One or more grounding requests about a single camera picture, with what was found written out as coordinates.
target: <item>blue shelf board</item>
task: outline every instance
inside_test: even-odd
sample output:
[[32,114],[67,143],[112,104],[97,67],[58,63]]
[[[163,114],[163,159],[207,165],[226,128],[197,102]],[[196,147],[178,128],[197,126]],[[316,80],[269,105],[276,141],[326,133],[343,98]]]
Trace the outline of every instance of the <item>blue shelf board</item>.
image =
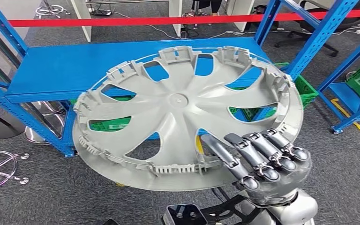
[[[252,37],[30,47],[6,97],[13,103],[76,99],[105,76],[108,69],[179,45],[194,48],[236,46],[268,59]],[[229,86],[250,86],[259,75],[259,69],[254,68]],[[114,90],[111,94],[123,96],[129,92]]]
[[360,97],[346,83],[332,83],[328,87],[353,114],[358,111]]

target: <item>yellow floor tape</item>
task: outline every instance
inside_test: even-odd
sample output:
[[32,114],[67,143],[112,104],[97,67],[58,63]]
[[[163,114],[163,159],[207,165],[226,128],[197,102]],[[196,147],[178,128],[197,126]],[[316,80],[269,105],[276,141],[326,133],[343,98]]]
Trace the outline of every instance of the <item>yellow floor tape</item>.
[[[339,105],[338,101],[339,101],[338,98],[334,98],[334,99],[331,100],[332,104],[334,106],[336,106],[337,109],[339,109],[346,117],[350,117],[350,114],[348,114],[347,111],[344,108],[342,108],[341,105]],[[353,124],[357,127],[358,130],[360,130],[360,124],[359,123],[354,122]]]

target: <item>chair leg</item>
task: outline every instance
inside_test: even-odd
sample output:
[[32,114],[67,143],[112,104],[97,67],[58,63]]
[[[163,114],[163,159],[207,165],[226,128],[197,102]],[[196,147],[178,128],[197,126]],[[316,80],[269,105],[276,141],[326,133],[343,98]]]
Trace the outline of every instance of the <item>chair leg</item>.
[[311,34],[305,34],[305,33],[301,33],[301,32],[298,32],[298,31],[292,31],[289,33],[288,37],[293,37],[293,35],[297,35],[297,36],[300,36],[300,37],[307,37],[309,38],[311,36]]
[[289,44],[293,44],[296,41],[306,41],[308,38],[307,37],[298,37],[298,38],[292,38],[289,40],[283,40],[283,41],[279,41],[277,42],[274,46],[279,48],[282,45],[289,45]]
[[334,47],[330,46],[330,45],[329,45],[329,44],[327,44],[327,43],[323,44],[323,46],[324,46],[325,48],[327,48],[327,49],[329,49],[329,50],[333,51],[333,52],[330,54],[330,56],[332,56],[332,57],[336,57],[336,56],[338,55],[339,50],[337,50],[336,48],[334,48]]

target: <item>white table leg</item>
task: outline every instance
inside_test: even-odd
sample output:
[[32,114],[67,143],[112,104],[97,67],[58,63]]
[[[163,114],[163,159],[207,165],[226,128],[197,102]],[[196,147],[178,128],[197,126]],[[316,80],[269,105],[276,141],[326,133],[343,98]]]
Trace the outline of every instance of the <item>white table leg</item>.
[[[74,7],[76,16],[78,19],[90,19],[90,13],[85,0],[71,0],[71,4]],[[82,30],[85,34],[86,40],[91,41],[92,38],[92,26],[82,26]]]
[[[255,0],[228,0],[227,15],[249,15]],[[235,22],[235,26],[244,31],[246,22]]]
[[[181,17],[181,11],[183,6],[183,0],[169,0],[169,16],[170,17]],[[173,24],[176,35],[181,35],[181,24]]]

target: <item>robot finger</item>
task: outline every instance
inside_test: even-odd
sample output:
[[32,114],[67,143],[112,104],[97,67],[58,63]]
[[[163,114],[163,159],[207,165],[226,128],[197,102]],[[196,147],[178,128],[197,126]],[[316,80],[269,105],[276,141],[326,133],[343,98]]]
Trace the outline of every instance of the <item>robot finger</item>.
[[283,153],[263,137],[262,134],[255,132],[244,135],[243,138],[249,140],[275,167],[280,167],[288,172],[292,172],[296,169],[295,162],[283,155]]

